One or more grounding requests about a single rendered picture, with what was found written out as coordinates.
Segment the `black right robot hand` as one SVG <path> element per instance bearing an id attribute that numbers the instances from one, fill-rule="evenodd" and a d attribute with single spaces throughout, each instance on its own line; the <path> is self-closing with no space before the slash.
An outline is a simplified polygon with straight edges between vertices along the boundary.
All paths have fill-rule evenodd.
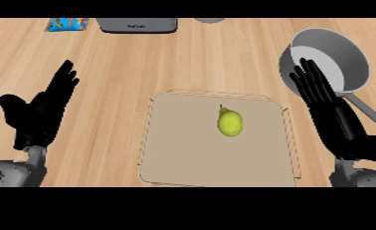
<path id="1" fill-rule="evenodd" d="M 299 59 L 289 74 L 308 107 L 317 134 L 331 154 L 343 160 L 376 161 L 376 135 L 367 133 L 359 118 L 333 92 L 312 60 Z"/>

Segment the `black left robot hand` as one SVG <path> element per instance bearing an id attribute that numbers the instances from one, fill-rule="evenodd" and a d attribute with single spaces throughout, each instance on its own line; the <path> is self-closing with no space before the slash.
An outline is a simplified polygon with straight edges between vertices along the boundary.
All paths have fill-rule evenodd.
<path id="1" fill-rule="evenodd" d="M 6 123 L 14 128 L 16 150 L 34 145 L 47 147 L 54 141 L 65 108 L 79 83 L 73 63 L 66 60 L 56 71 L 47 89 L 29 103 L 11 94 L 0 96 Z"/>

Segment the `green pear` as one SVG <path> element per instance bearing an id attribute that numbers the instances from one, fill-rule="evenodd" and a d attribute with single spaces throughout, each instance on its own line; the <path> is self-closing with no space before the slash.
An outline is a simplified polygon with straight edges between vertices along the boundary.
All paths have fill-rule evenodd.
<path id="1" fill-rule="evenodd" d="M 230 110 L 225 107 L 219 107 L 216 128 L 222 135 L 237 136 L 241 132 L 241 116 L 239 112 Z"/>

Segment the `beige tray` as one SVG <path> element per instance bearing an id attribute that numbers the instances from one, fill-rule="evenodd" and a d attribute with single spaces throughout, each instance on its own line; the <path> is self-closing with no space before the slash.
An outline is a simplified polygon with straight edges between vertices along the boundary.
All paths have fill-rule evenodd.
<path id="1" fill-rule="evenodd" d="M 218 131 L 219 107 L 241 116 L 237 136 Z M 191 186 L 293 187 L 280 103 L 262 98 L 156 94 L 140 178 L 149 183 Z"/>

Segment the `blue snack bag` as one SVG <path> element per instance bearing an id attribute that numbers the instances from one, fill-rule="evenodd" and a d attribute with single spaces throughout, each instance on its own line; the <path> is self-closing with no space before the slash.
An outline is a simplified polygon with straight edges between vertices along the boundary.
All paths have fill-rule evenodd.
<path id="1" fill-rule="evenodd" d="M 47 23 L 47 32 L 84 31 L 87 29 L 87 18 L 51 18 Z"/>

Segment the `dark grey appliance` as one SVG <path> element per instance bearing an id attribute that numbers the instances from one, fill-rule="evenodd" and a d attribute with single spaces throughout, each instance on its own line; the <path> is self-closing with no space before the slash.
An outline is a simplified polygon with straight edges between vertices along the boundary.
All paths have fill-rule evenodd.
<path id="1" fill-rule="evenodd" d="M 178 28 L 177 18 L 97 18 L 104 33 L 172 33 Z"/>

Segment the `grey round object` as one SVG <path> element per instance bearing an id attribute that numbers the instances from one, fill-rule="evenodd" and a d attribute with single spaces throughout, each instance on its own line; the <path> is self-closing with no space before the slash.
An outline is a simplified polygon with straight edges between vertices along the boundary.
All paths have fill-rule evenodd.
<path id="1" fill-rule="evenodd" d="M 205 24 L 213 24 L 224 20 L 224 18 L 194 18 L 194 19 Z"/>

